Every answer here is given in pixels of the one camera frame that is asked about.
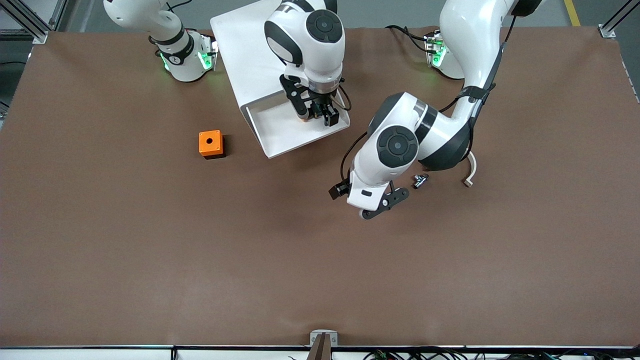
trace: metal bracket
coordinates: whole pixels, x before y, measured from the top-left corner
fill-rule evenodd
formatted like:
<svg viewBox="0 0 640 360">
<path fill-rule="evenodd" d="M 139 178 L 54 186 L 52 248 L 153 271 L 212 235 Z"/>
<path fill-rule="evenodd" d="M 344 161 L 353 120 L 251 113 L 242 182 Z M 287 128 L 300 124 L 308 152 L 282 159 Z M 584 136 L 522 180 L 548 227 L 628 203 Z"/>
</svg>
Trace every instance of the metal bracket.
<svg viewBox="0 0 640 360">
<path fill-rule="evenodd" d="M 33 45 L 44 45 L 47 43 L 47 38 L 49 38 L 49 32 L 44 32 L 44 37 L 41 38 L 33 38 Z"/>
<path fill-rule="evenodd" d="M 607 32 L 603 28 L 603 24 L 598 24 L 598 31 L 600 32 L 600 36 L 604 38 L 616 38 L 616 32 L 613 29 L 610 32 Z"/>
<path fill-rule="evenodd" d="M 331 344 L 331 347 L 338 346 L 338 332 L 334 330 L 313 330 L 309 335 L 309 345 L 313 346 L 313 344 L 316 342 L 316 338 L 318 336 L 321 336 L 322 334 L 329 335 L 329 342 Z"/>
<path fill-rule="evenodd" d="M 615 38 L 613 29 L 618 26 L 631 12 L 640 5 L 640 0 L 628 0 L 613 16 L 604 24 L 598 25 L 598 30 L 603 38 Z"/>
<path fill-rule="evenodd" d="M 9 106 L 0 101 L 0 120 L 4 120 L 7 113 L 9 113 Z"/>
<path fill-rule="evenodd" d="M 47 41 L 47 32 L 52 28 L 23 0 L 0 0 L 0 8 L 33 36 L 34 44 L 44 44 Z"/>
<path fill-rule="evenodd" d="M 313 345 L 307 360 L 332 360 L 331 348 L 338 346 L 338 333 L 332 330 L 314 330 L 310 337 Z"/>
</svg>

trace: yellow floor line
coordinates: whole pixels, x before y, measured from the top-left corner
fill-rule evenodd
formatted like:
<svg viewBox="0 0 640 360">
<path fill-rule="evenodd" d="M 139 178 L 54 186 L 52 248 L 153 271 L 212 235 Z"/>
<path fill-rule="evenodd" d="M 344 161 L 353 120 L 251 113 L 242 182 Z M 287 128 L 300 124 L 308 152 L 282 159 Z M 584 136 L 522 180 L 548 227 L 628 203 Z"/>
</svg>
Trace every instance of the yellow floor line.
<svg viewBox="0 0 640 360">
<path fill-rule="evenodd" d="M 575 12 L 575 6 L 573 5 L 573 0 L 564 0 L 564 5 L 566 6 L 566 12 L 569 13 L 569 19 L 571 20 L 571 25 L 580 26 L 580 20 L 578 19 L 578 13 Z"/>
</svg>

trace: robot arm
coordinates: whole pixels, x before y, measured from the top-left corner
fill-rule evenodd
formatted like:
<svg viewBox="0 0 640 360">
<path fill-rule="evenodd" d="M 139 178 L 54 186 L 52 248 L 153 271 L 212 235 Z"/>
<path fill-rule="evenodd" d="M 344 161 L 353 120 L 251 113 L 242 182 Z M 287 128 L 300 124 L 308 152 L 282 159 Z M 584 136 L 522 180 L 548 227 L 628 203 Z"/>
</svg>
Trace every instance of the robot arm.
<svg viewBox="0 0 640 360">
<path fill-rule="evenodd" d="M 336 0 L 287 0 L 264 23 L 271 50 L 285 64 L 280 83 L 301 119 L 338 123 L 333 99 L 342 81 L 344 28 Z"/>
<path fill-rule="evenodd" d="M 369 139 L 354 157 L 349 185 L 338 184 L 332 197 L 348 193 L 348 204 L 375 216 L 395 205 L 394 200 L 406 198 L 406 189 L 386 190 L 415 160 L 428 170 L 445 170 L 465 157 L 476 118 L 493 88 L 505 46 L 500 44 L 500 27 L 508 11 L 515 9 L 514 2 L 447 0 L 440 14 L 442 37 L 465 77 L 452 116 L 406 92 L 388 97 L 369 124 Z"/>
<path fill-rule="evenodd" d="M 161 0 L 103 0 L 107 14 L 125 29 L 149 32 L 165 68 L 179 81 L 195 81 L 214 65 L 217 43 L 197 31 L 186 30 L 172 12 L 161 10 Z"/>
</svg>

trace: orange block with hole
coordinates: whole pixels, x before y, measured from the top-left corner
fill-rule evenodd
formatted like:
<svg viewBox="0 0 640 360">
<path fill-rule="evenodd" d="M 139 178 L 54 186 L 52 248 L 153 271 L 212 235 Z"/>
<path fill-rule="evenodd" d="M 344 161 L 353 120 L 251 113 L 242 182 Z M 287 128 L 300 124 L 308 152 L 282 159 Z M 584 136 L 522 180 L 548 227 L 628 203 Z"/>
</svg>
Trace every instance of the orange block with hole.
<svg viewBox="0 0 640 360">
<path fill-rule="evenodd" d="M 200 146 L 200 155 L 207 160 L 224 158 L 226 156 L 225 139 L 220 130 L 200 133 L 198 144 Z"/>
</svg>

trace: green led light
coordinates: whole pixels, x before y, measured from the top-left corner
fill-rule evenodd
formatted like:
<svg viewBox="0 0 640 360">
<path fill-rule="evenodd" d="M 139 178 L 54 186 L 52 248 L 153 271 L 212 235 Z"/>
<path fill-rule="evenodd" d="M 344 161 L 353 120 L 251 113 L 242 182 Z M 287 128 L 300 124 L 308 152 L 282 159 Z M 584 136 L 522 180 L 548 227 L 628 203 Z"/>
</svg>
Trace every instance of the green led light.
<svg viewBox="0 0 640 360">
<path fill-rule="evenodd" d="M 198 53 L 198 57 L 200 58 L 200 62 L 202 62 L 202 67 L 205 70 L 211 69 L 211 56 L 203 53 Z"/>
<path fill-rule="evenodd" d="M 440 67 L 440 65 L 442 65 L 442 59 L 446 54 L 447 54 L 447 48 L 446 46 L 443 45 L 440 48 L 440 51 L 438 51 L 436 54 L 433 55 L 433 66 Z"/>
<path fill-rule="evenodd" d="M 169 65 L 166 63 L 166 59 L 164 58 L 164 55 L 162 55 L 162 53 L 160 53 L 160 59 L 162 59 L 162 62 L 164 63 L 164 68 L 167 71 L 171 71 L 171 70 L 169 70 Z"/>
</svg>

